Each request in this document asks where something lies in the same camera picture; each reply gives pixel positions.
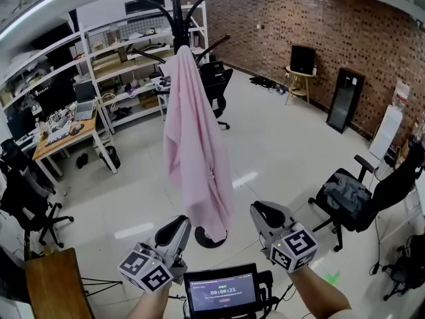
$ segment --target black office chair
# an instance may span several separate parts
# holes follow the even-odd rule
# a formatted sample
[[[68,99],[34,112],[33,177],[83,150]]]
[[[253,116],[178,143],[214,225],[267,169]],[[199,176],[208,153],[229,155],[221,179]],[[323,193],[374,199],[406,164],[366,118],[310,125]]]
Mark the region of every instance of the black office chair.
[[[401,252],[395,264],[383,266],[382,271],[388,269],[394,286],[390,292],[384,296],[387,301],[394,294],[403,295],[410,289],[421,287],[425,282],[425,255],[423,254],[425,245],[425,234],[413,235],[409,238],[406,246],[397,248],[397,252]]]
[[[219,118],[226,108],[226,99],[224,98],[224,91],[227,84],[232,78],[233,70],[228,68],[224,69],[223,61],[208,62],[199,68],[199,74],[204,85],[205,94],[211,107],[213,106],[214,99],[217,99],[218,108],[214,110],[215,118]],[[230,129],[230,125],[225,122],[217,121],[220,125],[226,126]]]
[[[29,237],[30,231],[41,231],[39,242],[45,245],[46,243],[43,239],[47,231],[49,231],[54,243],[63,248],[63,243],[59,243],[54,234],[53,225],[65,220],[74,222],[74,218],[70,216],[54,218],[56,208],[62,208],[60,203],[55,203],[50,213],[46,215],[48,206],[51,206],[51,204],[46,197],[40,196],[31,187],[18,169],[10,169],[6,163],[0,161],[0,170],[7,179],[7,186],[1,198],[0,209],[18,220],[19,225],[25,231],[26,238]],[[34,215],[32,219],[27,217],[23,210],[24,208]]]
[[[27,168],[35,177],[37,183],[55,194],[54,185],[47,179],[46,175],[40,170],[38,165],[22,152],[20,147],[11,138],[1,143],[1,159],[12,169],[18,169],[24,172]]]
[[[347,170],[342,168],[338,169],[335,173],[340,173],[347,176],[349,180],[354,179],[361,183],[366,171],[373,173],[374,169],[359,155],[356,155],[354,159],[362,165],[359,178],[356,179]],[[415,179],[417,179],[420,172],[422,172],[421,169],[419,173],[416,173],[416,169],[424,164],[424,159],[425,155],[422,146],[419,144],[413,146],[409,151],[408,157],[400,167],[378,183],[373,196],[372,193],[363,186],[365,192],[369,194],[370,199],[362,203],[360,207],[357,201],[362,202],[361,199],[357,198],[354,201],[349,200],[341,192],[337,191],[336,188],[331,190],[331,192],[327,191],[326,195],[325,187],[323,186],[319,193],[317,193],[316,198],[314,199],[311,197],[308,202],[315,203],[322,208],[330,215],[330,219],[313,229],[313,232],[333,223],[335,228],[332,231],[338,236],[338,245],[335,246],[333,250],[335,252],[340,251],[343,248],[342,226],[349,231],[357,231],[358,233],[368,229],[380,211],[402,201],[410,190],[412,190]],[[339,183],[339,179],[335,177],[335,173],[326,183]]]

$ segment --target pink cloth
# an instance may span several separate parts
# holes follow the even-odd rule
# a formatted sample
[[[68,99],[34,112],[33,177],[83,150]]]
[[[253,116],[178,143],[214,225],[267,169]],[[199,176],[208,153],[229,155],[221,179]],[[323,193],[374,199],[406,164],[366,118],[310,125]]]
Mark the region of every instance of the pink cloth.
[[[171,76],[164,131],[167,173],[181,189],[192,225],[218,242],[226,237],[234,211],[221,130],[190,49],[182,46],[163,70]]]

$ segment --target black speaker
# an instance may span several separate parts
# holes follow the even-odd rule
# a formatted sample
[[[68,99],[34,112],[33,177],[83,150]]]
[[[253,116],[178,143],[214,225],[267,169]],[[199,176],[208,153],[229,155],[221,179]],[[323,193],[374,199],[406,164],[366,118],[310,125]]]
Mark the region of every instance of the black speaker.
[[[316,51],[311,47],[292,45],[291,71],[313,74]]]
[[[349,68],[340,68],[327,124],[343,133],[357,107],[365,76]]]

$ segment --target laptop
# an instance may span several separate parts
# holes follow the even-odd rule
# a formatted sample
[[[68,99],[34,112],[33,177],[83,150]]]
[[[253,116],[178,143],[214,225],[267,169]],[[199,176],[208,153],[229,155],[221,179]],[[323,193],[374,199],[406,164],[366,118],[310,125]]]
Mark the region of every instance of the laptop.
[[[95,107],[95,92],[92,81],[83,82],[75,86],[77,97],[77,110],[75,111],[75,121],[91,120]]]

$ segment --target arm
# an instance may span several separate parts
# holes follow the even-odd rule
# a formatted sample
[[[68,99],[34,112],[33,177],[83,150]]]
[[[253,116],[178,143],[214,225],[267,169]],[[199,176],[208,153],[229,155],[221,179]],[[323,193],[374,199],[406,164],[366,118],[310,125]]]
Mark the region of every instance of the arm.
[[[304,304],[317,319],[328,319],[342,310],[350,310],[344,294],[315,274],[308,266],[289,273]]]
[[[127,319],[162,319],[168,302],[169,289],[165,286],[155,294],[143,293]]]

